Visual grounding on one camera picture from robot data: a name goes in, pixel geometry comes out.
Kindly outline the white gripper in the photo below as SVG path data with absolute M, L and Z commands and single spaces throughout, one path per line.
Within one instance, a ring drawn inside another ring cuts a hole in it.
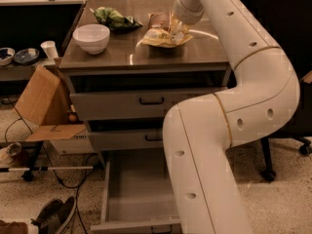
M 197 23 L 204 14 L 200 0 L 175 0 L 174 15 L 185 24 Z

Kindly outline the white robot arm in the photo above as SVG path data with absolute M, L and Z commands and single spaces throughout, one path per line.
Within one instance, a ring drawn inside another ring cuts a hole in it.
M 232 89 L 178 103 L 165 117 L 164 151 L 182 232 L 253 234 L 225 152 L 290 121 L 298 78 L 240 0 L 176 0 L 174 10 L 186 24 L 209 18 L 237 80 Z

